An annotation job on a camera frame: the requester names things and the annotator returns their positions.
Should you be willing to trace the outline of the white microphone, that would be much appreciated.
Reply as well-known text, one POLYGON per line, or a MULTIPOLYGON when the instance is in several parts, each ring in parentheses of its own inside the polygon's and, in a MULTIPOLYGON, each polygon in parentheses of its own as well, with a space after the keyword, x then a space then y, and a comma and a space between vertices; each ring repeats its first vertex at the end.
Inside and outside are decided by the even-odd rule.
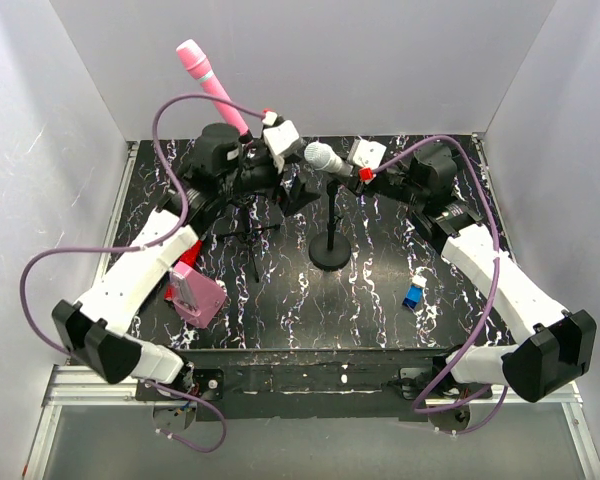
POLYGON ((333 148, 322 142, 311 142, 304 150, 305 160, 314 170, 342 177, 350 176, 353 167, 339 157, 333 148))

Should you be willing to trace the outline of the black round-base stand white mic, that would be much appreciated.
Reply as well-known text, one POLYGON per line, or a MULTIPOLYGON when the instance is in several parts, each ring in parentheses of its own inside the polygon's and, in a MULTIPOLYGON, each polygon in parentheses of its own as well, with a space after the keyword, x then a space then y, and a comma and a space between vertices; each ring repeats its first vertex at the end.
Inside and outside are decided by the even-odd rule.
POLYGON ((327 229, 316 235, 309 244, 309 258, 312 264, 325 272, 343 269, 351 258, 351 243, 337 231, 336 197, 339 186, 337 180, 330 180, 327 184, 327 229))

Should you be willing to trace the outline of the red glitter microphone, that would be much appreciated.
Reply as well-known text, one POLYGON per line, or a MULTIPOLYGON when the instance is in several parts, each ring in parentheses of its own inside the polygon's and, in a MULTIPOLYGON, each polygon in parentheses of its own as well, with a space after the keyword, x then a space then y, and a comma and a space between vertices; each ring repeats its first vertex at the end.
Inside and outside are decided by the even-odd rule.
MULTIPOLYGON (((197 262, 198 256, 200 254, 200 250, 202 248, 203 242, 198 240, 191 248, 186 250, 175 263, 175 265, 179 263, 184 263, 190 268, 193 268, 197 262)), ((172 303, 174 298, 174 292, 171 281, 168 281, 168 285, 164 294, 164 300, 166 302, 172 303)))

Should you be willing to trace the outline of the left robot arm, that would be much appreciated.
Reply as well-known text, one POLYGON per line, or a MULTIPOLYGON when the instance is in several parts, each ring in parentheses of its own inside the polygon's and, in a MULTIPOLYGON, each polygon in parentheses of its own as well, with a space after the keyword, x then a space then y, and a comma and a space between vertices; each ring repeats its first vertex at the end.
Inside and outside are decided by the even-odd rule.
POLYGON ((269 194, 284 215, 313 201, 295 181, 282 187, 284 167, 297 160, 303 140, 289 120, 263 127, 254 140, 236 127, 213 123, 203 128, 175 176, 177 183, 158 201, 140 233, 104 277, 76 301, 60 301, 52 319, 66 350, 116 384, 127 377, 149 379, 173 400, 185 398, 193 377, 173 349, 135 339, 127 330, 144 301, 170 269, 186 291, 186 306, 206 325, 225 301, 224 290, 192 269, 181 270, 190 250, 226 206, 244 196, 269 194))

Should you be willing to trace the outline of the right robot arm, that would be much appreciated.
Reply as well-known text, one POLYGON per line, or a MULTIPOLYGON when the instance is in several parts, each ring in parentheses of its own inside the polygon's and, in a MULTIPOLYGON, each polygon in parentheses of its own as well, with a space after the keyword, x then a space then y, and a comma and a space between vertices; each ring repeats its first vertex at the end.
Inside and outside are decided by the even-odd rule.
POLYGON ((347 186, 405 204, 417 233, 486 298, 464 344, 437 358, 419 401, 436 390, 455 397, 469 384, 500 385, 535 403, 588 372, 597 324, 538 287, 500 246, 494 214, 463 202, 453 182, 472 162, 454 138, 426 137, 393 158, 357 140, 347 155, 347 186))

